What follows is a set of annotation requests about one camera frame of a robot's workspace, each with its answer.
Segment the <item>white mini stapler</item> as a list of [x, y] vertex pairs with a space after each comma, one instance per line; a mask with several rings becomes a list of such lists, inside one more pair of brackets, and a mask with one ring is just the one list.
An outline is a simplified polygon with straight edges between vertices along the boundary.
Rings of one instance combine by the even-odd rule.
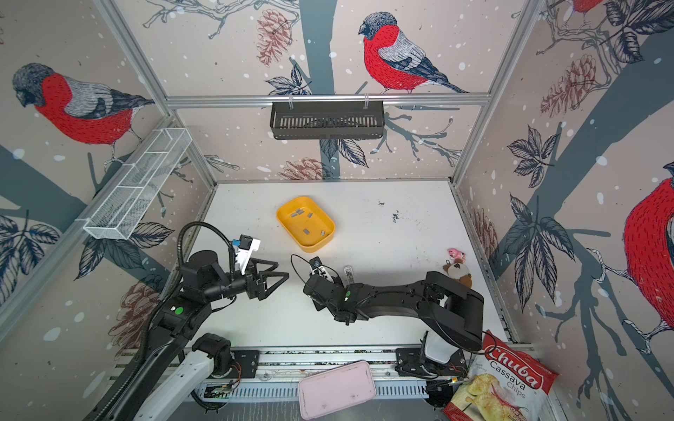
[[351, 266], [346, 266], [344, 268], [344, 274], [347, 278], [348, 284], [354, 284], [355, 283], [355, 273], [354, 273], [354, 270]]

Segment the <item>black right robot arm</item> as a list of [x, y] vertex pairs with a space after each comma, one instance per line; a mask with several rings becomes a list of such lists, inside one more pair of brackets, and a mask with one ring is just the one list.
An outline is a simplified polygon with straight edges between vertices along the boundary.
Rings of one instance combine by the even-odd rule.
[[453, 347], [472, 354], [483, 349], [484, 297], [437, 271], [418, 282], [387, 287], [343, 286], [312, 275], [303, 292], [317, 310], [328, 310], [346, 325], [378, 317], [419, 319]]

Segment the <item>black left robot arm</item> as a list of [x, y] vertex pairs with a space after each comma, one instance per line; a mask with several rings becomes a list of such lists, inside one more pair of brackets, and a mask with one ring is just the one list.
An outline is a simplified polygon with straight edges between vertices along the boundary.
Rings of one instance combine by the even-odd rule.
[[244, 271], [226, 273], [215, 252], [193, 254], [181, 267], [180, 291], [158, 305], [139, 351], [85, 418], [132, 420], [170, 363], [213, 314], [212, 303], [240, 294], [263, 301], [290, 278], [277, 268], [275, 261], [252, 259]]

